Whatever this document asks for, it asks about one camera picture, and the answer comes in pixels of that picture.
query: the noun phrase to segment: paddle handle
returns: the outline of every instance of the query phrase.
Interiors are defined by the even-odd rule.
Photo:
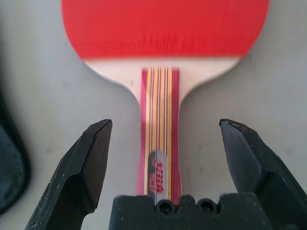
[[[142,70],[138,195],[175,204],[182,195],[178,155],[179,70]]]

